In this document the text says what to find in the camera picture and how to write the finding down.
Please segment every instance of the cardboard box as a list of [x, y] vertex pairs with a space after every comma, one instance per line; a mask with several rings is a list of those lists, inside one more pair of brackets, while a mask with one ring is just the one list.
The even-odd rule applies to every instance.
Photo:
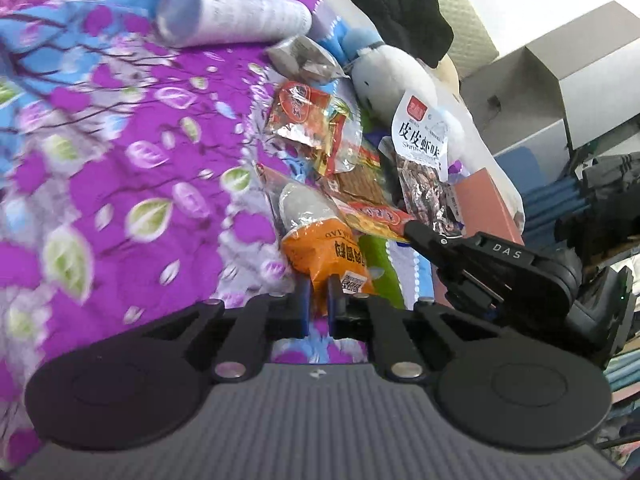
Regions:
[[[454, 189], [458, 196], [467, 237], [482, 231], [522, 244], [518, 228], [509, 215], [509, 211], [487, 170], [477, 171], [456, 184]], [[433, 271], [431, 275], [433, 276], [433, 291], [436, 302], [450, 306], [444, 297], [447, 289], [438, 279], [436, 269], [433, 266], [431, 270]]]

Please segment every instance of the plush toy head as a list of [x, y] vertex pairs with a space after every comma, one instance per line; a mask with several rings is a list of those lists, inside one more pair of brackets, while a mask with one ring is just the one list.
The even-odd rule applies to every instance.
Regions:
[[396, 108], [407, 90], [431, 106], [438, 105], [436, 89], [429, 74], [420, 63], [404, 50], [370, 43], [375, 37], [369, 31], [351, 29], [342, 40], [342, 48], [349, 57], [357, 54], [351, 69], [351, 79], [360, 104], [368, 108], [383, 123], [391, 125]]

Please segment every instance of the red square logo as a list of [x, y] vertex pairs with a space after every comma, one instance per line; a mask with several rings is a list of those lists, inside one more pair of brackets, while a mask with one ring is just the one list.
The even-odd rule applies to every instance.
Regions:
[[406, 111], [416, 121], [421, 121], [425, 113], [427, 113], [427, 105], [415, 96], [411, 96], [409, 104], [406, 106]]

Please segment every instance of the silver screw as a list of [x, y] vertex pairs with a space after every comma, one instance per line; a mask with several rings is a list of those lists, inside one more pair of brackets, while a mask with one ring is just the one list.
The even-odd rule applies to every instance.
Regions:
[[223, 379], [239, 379], [246, 373], [246, 367], [242, 363], [225, 361], [216, 365], [215, 372]]
[[396, 363], [391, 367], [391, 373], [401, 379], [415, 379], [422, 374], [422, 367], [418, 363]]

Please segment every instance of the white bottle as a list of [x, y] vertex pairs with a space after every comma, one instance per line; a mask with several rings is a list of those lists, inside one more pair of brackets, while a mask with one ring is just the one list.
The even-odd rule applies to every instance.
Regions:
[[183, 47], [305, 35], [311, 13], [296, 0], [160, 0], [156, 22], [167, 45]]

